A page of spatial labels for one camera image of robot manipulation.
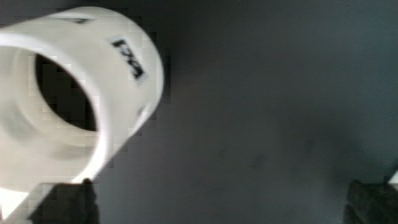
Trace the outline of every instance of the black logo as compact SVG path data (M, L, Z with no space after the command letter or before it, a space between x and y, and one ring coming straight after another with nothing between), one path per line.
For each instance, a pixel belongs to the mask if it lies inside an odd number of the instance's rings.
M139 79L145 75L145 70L143 70L138 58L134 56L134 51L132 51L132 48L129 46L129 43L123 39L120 39L113 42L113 45L118 48L120 53L125 57L125 61L130 65L130 70L132 70L134 77L136 77L136 79Z
M77 24L86 24L91 21L91 19L84 19L84 18L59 18L59 19L68 20Z

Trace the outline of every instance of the white plastic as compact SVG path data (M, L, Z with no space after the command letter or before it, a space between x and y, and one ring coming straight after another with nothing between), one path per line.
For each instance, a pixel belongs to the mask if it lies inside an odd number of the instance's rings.
M58 62L79 81L99 132L75 127L49 107L35 74L36 54ZM155 44L138 24L113 10L81 7L0 30L6 217L40 183L83 183L84 178L97 177L155 111L162 88Z

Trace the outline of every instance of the gray wall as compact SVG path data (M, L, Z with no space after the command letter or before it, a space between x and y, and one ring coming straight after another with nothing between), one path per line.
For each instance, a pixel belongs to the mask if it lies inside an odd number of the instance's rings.
M100 5L152 33L157 115L97 180L104 224L342 223L398 159L393 0L4 1L3 23Z

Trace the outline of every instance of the white cylindrical object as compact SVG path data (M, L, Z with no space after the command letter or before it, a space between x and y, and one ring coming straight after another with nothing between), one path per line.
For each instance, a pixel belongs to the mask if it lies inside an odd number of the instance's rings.
M59 118L45 102L38 54L83 86L97 132ZM0 30L0 192L27 193L43 182L97 177L155 111L162 88L155 44L113 10L81 7Z

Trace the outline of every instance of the dark opening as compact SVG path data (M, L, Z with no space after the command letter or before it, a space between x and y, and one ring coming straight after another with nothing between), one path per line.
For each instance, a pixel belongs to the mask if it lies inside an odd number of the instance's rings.
M36 57L36 78L56 114L79 128L97 131L95 112L84 89L65 68L42 55Z

